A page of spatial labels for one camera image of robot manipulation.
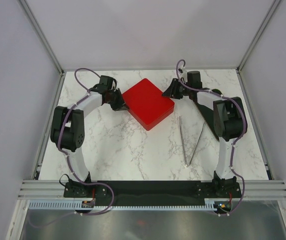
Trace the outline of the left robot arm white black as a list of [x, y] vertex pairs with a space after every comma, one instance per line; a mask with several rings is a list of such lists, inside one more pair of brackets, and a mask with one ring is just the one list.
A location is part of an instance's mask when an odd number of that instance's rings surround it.
[[102, 75], [99, 82], [86, 90], [86, 94], [70, 106], [57, 106], [54, 109], [50, 140], [61, 152], [67, 162], [69, 175], [75, 185], [75, 192], [81, 197], [88, 197], [93, 190], [91, 174], [86, 167], [82, 145], [85, 140], [85, 118], [102, 105], [111, 109], [127, 111], [117, 81], [113, 77]]

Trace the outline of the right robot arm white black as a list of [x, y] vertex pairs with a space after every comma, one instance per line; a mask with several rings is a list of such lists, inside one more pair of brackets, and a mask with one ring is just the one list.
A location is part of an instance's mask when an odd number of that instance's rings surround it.
[[181, 67], [162, 96], [176, 100], [189, 97], [218, 139], [218, 163], [213, 175], [217, 181], [211, 185], [211, 191], [216, 197], [224, 197], [230, 191], [227, 181], [235, 181], [238, 176], [233, 166], [234, 156], [237, 142], [248, 129], [241, 98], [227, 97], [218, 89], [203, 87], [199, 71], [185, 71]]

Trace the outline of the metal tweezers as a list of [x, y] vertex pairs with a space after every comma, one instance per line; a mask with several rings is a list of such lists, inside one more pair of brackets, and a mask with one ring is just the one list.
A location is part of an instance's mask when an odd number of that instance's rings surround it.
[[180, 115], [178, 117], [178, 129], [183, 153], [183, 163], [186, 168], [190, 167], [201, 136], [205, 128], [205, 121], [201, 122], [200, 127], [197, 127], [196, 130], [192, 130], [191, 126], [185, 124], [184, 118]]

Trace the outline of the red chocolate box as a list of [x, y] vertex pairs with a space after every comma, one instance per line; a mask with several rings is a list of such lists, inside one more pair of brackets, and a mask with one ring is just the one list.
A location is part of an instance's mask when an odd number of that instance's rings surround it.
[[147, 131], [150, 131], [174, 111], [175, 104], [141, 105], [132, 107], [129, 113]]

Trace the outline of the red box lid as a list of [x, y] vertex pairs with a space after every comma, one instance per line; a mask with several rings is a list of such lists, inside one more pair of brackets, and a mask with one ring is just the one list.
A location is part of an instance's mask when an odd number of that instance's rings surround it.
[[162, 96], [162, 91], [149, 79], [144, 78], [125, 91], [122, 96], [129, 110], [142, 105], [169, 105], [173, 100]]

